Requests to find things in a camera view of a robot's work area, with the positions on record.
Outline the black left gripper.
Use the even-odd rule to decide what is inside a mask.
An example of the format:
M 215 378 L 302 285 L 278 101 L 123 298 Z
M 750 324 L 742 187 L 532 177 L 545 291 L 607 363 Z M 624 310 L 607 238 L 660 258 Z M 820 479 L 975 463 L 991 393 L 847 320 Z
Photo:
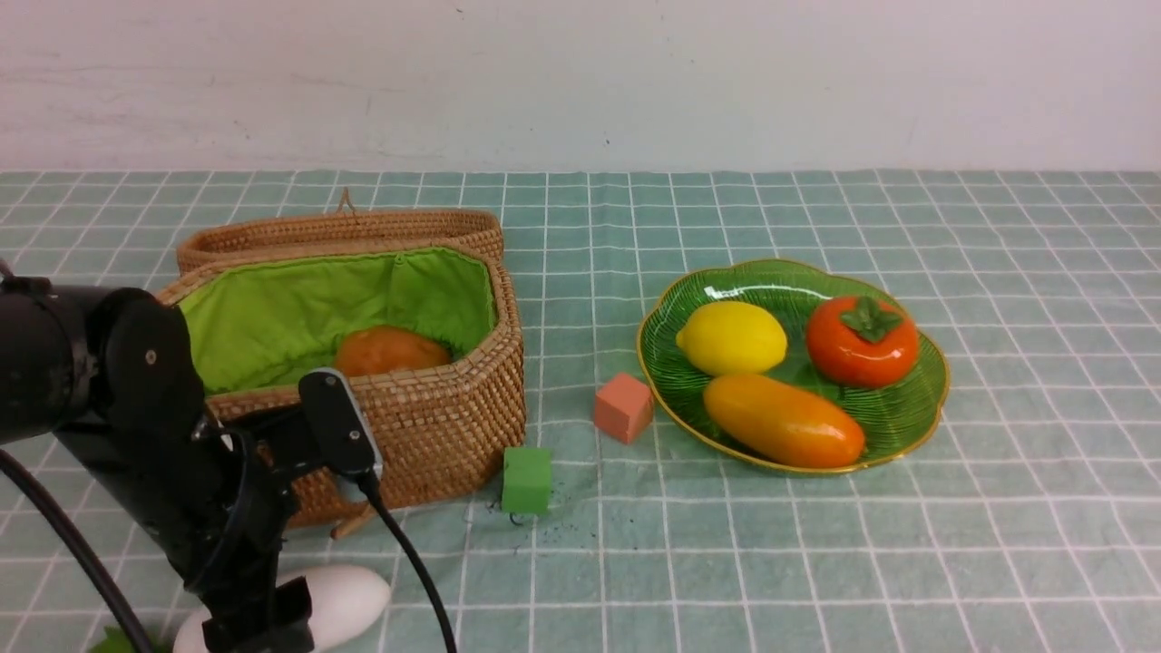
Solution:
M 311 652 L 304 581 L 277 584 L 291 512 L 245 435 L 224 442 L 203 406 L 75 419 L 55 437 L 170 559 L 208 616 L 210 652 Z

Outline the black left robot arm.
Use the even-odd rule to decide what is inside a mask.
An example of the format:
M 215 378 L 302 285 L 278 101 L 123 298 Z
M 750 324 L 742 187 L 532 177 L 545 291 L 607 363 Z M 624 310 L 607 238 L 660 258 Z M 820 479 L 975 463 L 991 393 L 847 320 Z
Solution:
M 183 314 L 139 288 L 5 277 L 1 326 L 3 443 L 55 435 L 207 608 L 207 650 L 311 652 L 307 582 L 277 581 L 293 491 L 208 408 Z

